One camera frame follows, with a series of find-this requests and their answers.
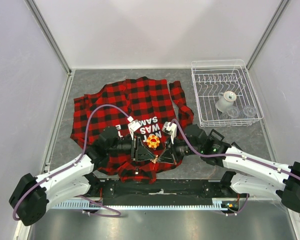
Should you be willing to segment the blue glitter leaf brooch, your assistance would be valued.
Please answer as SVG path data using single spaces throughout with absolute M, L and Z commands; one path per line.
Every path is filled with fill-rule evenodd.
M 157 163 L 159 161 L 159 156 L 156 155 L 154 159 L 151 160 L 152 163 Z

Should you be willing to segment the red black plaid shirt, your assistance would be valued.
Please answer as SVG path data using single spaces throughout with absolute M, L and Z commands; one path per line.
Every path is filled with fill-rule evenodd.
M 104 128 L 116 127 L 119 137 L 129 134 L 126 116 L 138 120 L 137 133 L 143 142 L 150 135 L 158 136 L 160 145 L 153 149 L 160 155 L 169 135 L 162 132 L 165 122 L 178 119 L 183 129 L 192 125 L 194 113 L 187 106 L 179 81 L 168 83 L 146 76 L 106 84 L 99 92 L 74 99 L 71 139 L 81 148 L 90 146 Z

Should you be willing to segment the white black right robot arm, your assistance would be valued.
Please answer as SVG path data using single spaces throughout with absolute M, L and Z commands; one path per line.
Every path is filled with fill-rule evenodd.
M 162 131 L 169 137 L 159 161 L 175 164 L 179 158 L 197 155 L 209 165 L 227 169 L 219 184 L 223 196 L 237 193 L 276 199 L 300 213 L 300 162 L 289 165 L 254 156 L 235 142 L 224 142 L 224 136 L 214 129 L 206 134 L 196 124 L 182 131 L 166 122 Z

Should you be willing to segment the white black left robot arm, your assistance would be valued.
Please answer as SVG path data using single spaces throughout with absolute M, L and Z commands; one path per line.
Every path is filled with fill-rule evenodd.
M 76 196 L 96 196 L 100 181 L 94 171 L 114 154 L 126 154 L 133 162 L 141 163 L 157 157 L 137 134 L 122 138 L 114 126 L 106 127 L 75 159 L 37 176 L 23 175 L 8 201 L 13 208 L 13 219 L 30 226 L 63 201 Z

